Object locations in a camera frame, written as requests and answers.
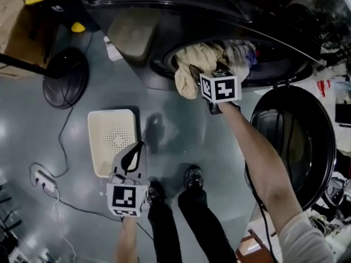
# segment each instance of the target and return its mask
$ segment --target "white sleeve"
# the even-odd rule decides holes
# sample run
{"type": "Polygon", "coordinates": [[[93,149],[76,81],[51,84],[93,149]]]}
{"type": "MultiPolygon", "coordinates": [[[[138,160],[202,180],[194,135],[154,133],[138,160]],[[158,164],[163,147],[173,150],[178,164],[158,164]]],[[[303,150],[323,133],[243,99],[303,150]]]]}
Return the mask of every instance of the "white sleeve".
{"type": "Polygon", "coordinates": [[[291,219],[279,234],[283,263],[333,263],[331,248],[305,213],[291,219]]]}

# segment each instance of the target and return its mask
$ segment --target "stand base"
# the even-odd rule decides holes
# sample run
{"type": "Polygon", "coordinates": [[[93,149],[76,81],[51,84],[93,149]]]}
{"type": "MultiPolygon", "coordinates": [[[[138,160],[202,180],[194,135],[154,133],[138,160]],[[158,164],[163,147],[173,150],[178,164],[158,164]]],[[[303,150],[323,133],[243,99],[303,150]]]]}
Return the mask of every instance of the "stand base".
{"type": "Polygon", "coordinates": [[[89,80],[89,65],[84,54],[76,48],[67,48],[51,59],[47,70],[59,78],[44,76],[46,101],[59,109],[69,108],[78,102],[89,80]]]}

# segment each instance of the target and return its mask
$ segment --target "black shoe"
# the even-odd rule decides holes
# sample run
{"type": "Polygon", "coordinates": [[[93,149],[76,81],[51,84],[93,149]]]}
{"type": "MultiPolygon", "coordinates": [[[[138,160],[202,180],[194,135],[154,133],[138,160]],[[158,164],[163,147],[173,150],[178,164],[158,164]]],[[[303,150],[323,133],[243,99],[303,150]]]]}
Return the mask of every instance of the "black shoe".
{"type": "Polygon", "coordinates": [[[184,174],[184,185],[187,189],[189,188],[200,188],[203,187],[203,176],[202,170],[197,165],[191,165],[184,174]]]}
{"type": "Polygon", "coordinates": [[[153,205],[157,202],[165,202],[165,189],[158,181],[152,181],[148,190],[148,203],[153,205]]]}

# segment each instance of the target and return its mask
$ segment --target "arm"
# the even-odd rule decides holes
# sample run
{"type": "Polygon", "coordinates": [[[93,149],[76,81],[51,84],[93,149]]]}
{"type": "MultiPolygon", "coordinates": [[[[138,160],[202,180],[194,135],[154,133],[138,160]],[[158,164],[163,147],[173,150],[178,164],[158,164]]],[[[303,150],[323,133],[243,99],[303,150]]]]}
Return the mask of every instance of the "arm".
{"type": "Polygon", "coordinates": [[[123,219],[122,230],[117,245],[118,263],[136,263],[137,256],[137,219],[126,217],[123,219]]]}
{"type": "Polygon", "coordinates": [[[267,208],[275,231],[280,233],[294,216],[302,212],[285,166],[268,140],[237,108],[227,102],[218,106],[237,138],[257,195],[267,208]]]}

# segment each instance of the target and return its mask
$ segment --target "white plastic basket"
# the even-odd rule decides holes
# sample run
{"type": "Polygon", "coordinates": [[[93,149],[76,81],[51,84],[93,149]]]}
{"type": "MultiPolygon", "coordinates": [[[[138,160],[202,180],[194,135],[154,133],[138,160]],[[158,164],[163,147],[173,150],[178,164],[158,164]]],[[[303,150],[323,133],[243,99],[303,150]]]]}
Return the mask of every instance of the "white plastic basket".
{"type": "MultiPolygon", "coordinates": [[[[88,114],[88,129],[95,174],[108,178],[115,156],[136,142],[135,115],[129,109],[92,111],[88,114]]],[[[137,155],[128,169],[134,169],[136,164],[137,155]]]]}

